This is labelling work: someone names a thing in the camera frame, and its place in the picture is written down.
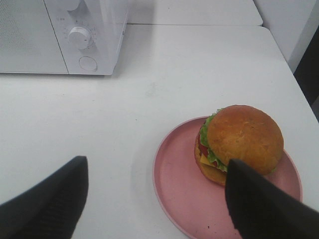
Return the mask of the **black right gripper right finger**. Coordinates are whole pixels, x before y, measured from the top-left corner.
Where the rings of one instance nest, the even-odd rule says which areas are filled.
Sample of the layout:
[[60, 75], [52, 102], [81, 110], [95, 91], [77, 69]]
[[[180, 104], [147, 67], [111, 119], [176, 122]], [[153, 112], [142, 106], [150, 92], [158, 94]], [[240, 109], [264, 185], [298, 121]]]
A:
[[228, 165], [225, 200], [244, 239], [317, 239], [319, 213], [238, 159]]

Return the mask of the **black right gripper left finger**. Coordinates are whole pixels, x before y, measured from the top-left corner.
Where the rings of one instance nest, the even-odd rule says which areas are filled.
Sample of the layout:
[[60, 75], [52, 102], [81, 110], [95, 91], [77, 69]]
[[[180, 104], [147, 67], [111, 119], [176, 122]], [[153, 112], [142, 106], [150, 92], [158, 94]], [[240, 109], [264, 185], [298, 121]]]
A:
[[70, 239], [88, 195], [88, 160], [76, 156], [0, 206], [2, 239]]

